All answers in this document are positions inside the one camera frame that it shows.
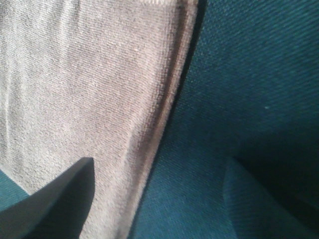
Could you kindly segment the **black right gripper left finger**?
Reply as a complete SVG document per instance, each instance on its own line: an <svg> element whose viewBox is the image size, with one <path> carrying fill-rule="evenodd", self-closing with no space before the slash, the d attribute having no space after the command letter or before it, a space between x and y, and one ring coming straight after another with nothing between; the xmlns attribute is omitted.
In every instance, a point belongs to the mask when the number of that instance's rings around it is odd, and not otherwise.
<svg viewBox="0 0 319 239"><path fill-rule="evenodd" d="M93 158L81 158L45 187L0 213L2 239L77 239L95 194Z"/></svg>

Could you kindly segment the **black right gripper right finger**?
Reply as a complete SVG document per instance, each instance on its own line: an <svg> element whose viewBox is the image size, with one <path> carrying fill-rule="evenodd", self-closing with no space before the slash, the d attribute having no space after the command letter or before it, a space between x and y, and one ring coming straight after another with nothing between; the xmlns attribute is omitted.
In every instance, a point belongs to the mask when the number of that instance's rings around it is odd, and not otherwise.
<svg viewBox="0 0 319 239"><path fill-rule="evenodd" d="M238 239L317 239L238 161L229 160L223 196Z"/></svg>

